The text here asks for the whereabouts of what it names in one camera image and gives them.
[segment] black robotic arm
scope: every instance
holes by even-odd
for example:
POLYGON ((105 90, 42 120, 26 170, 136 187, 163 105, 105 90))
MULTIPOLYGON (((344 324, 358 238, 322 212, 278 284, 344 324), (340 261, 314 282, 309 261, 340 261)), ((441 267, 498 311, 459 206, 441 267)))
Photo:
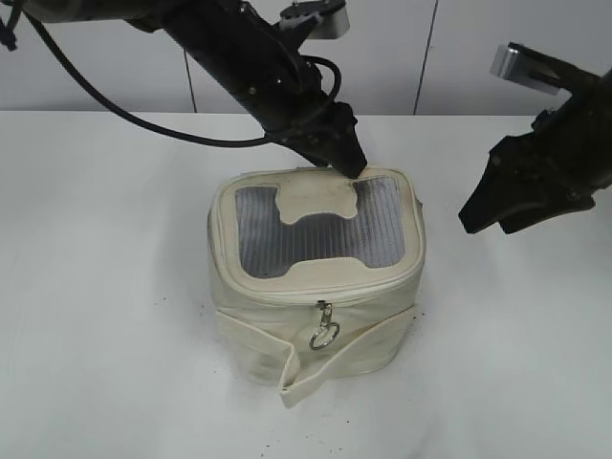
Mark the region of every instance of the black robotic arm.
MULTIPOLYGON (((274 25, 263 20, 251 4, 240 0, 14 0, 12 4, 14 11, 23 8, 77 82, 115 113, 119 107, 106 103, 102 95, 94 93, 95 88, 79 78, 42 22, 122 19, 144 32, 166 31, 266 132, 265 138, 255 142, 205 144, 235 147, 275 142, 315 165, 330 164, 350 178, 359 177, 366 166, 353 110, 335 101, 340 85, 338 67, 327 59, 298 51, 311 35, 333 38, 346 32, 345 0, 294 3, 274 25), (317 65, 334 72, 336 83, 330 94, 321 90, 317 65)), ((127 112, 118 114, 151 129, 150 123, 127 112)), ((151 130, 166 135, 164 131, 169 131, 151 130)), ((179 138, 193 140, 189 135, 179 138)))
POLYGON ((533 131, 491 150, 482 180, 459 217, 467 232, 499 223, 506 233, 595 206, 612 185, 612 72, 599 77, 516 43, 501 47, 492 72, 549 94, 571 97, 544 111, 533 131))

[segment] white table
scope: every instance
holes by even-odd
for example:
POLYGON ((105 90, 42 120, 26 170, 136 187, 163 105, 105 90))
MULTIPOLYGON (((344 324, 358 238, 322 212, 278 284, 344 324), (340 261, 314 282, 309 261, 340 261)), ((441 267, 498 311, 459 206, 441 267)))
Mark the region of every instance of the white table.
MULTIPOLYGON (((243 116, 146 115, 219 138, 243 116)), ((425 203, 426 312, 384 370, 285 409, 214 329, 208 206, 246 171, 105 113, 0 113, 0 457, 595 458, 612 454, 612 192, 505 236, 456 216, 528 118, 362 117, 425 203)))

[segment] bag strap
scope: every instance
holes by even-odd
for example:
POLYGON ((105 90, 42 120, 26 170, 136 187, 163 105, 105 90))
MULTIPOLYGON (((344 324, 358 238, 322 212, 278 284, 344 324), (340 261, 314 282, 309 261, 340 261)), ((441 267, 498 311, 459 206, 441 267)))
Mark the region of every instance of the bag strap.
MULTIPOLYGON (((291 342, 278 339, 246 322, 217 311, 219 331, 224 336, 263 354, 286 356, 279 391, 283 404, 288 408, 312 395, 327 380, 345 373, 348 364, 363 360, 372 351, 376 351, 376 347, 381 342, 388 343, 396 340, 399 345, 413 315, 414 308, 410 308, 373 326, 340 349, 316 373, 299 379, 301 362, 291 342)), ((378 366, 382 367, 387 364, 396 352, 397 345, 391 348, 387 353, 387 358, 383 359, 378 366)))

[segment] zipper pull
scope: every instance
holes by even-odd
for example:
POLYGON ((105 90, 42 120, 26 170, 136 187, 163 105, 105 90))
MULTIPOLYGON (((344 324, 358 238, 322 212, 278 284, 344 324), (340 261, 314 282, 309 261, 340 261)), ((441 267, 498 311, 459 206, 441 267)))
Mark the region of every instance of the zipper pull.
POLYGON ((340 333, 340 324, 337 322, 332 322, 332 303, 327 303, 323 300, 317 303, 317 307, 321 310, 321 323, 318 326, 318 330, 315 331, 315 334, 312 338, 310 338, 310 348, 313 351, 320 351, 321 349, 325 349, 332 342, 336 340, 340 333), (334 334, 322 342, 321 344, 316 344, 317 338, 321 335, 327 335, 330 331, 334 329, 334 334))

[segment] mesh window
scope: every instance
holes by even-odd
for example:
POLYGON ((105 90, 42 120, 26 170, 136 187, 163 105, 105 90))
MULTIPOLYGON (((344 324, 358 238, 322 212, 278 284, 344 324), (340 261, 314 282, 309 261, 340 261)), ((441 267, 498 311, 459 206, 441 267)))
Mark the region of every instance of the mesh window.
POLYGON ((390 177, 353 184, 357 215, 307 215, 293 225, 280 220, 277 189, 248 186, 236 191, 240 263, 252 277, 280 277, 300 261, 353 257, 368 268, 386 268, 405 255, 402 200, 390 177))

